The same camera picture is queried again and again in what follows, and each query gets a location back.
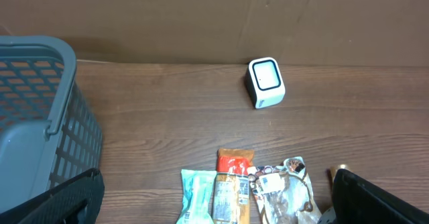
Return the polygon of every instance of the red and brown package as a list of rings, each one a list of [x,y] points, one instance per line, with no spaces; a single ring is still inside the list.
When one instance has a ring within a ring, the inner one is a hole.
[[[253,155],[253,150],[219,150],[212,215],[214,224],[250,223],[247,168],[253,166]]]

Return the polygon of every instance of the cardboard backdrop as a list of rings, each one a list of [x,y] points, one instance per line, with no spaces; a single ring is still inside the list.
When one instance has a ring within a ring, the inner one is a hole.
[[[0,34],[111,62],[428,66],[429,0],[0,0]]]

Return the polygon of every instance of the white cube device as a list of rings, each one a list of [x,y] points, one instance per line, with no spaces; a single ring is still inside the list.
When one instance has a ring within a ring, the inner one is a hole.
[[[271,57],[249,63],[245,84],[256,109],[280,103],[286,93],[279,66]]]

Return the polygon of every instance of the cardboard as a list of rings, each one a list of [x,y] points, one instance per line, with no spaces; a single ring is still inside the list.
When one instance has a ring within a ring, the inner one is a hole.
[[[429,0],[0,0],[0,32],[111,62],[427,66]]]

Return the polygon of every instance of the plastic bag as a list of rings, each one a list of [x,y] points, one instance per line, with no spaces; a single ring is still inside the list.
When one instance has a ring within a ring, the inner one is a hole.
[[[249,224],[249,177],[253,150],[219,150],[213,221],[216,224]]]
[[[249,181],[263,224],[316,224],[321,214],[301,157],[283,166],[250,167]]]
[[[183,209],[177,224],[213,224],[208,202],[216,171],[182,170]]]

